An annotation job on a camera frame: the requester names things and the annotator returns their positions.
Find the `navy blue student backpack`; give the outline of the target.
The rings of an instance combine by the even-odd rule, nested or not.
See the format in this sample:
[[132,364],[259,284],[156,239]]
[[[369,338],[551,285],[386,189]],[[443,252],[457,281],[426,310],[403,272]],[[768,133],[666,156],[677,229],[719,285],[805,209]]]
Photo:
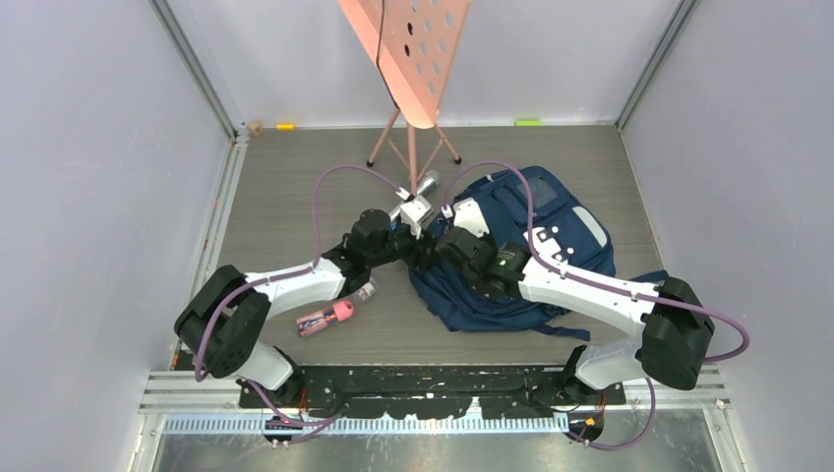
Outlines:
[[485,176],[429,223],[438,263],[409,279],[451,331],[536,330],[590,339],[552,326],[569,311],[639,338],[660,313],[663,271],[615,277],[609,231],[549,170],[529,166]]

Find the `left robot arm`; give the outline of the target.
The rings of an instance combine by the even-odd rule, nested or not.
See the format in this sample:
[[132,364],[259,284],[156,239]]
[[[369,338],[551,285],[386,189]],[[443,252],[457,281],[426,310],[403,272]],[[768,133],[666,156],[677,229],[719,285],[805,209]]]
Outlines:
[[253,381],[275,405],[293,405],[302,391],[296,365],[260,341],[266,321],[317,302],[346,298],[397,261],[418,266],[430,239],[422,223],[431,213],[423,199],[400,206],[397,216],[379,209],[361,213],[332,249],[313,261],[265,273],[218,268],[178,317],[174,332],[194,355],[195,378],[230,376]]

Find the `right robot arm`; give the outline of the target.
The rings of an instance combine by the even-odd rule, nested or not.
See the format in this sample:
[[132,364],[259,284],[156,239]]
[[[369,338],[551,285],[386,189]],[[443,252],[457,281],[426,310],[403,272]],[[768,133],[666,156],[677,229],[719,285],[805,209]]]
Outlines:
[[570,265],[554,238],[536,228],[524,243],[496,246],[453,227],[435,246],[470,287],[487,298],[511,296],[577,312],[624,333],[605,345],[574,349],[561,378],[574,403],[611,384],[649,378],[678,390],[695,388],[715,325],[700,314],[680,279],[661,284],[621,280]]

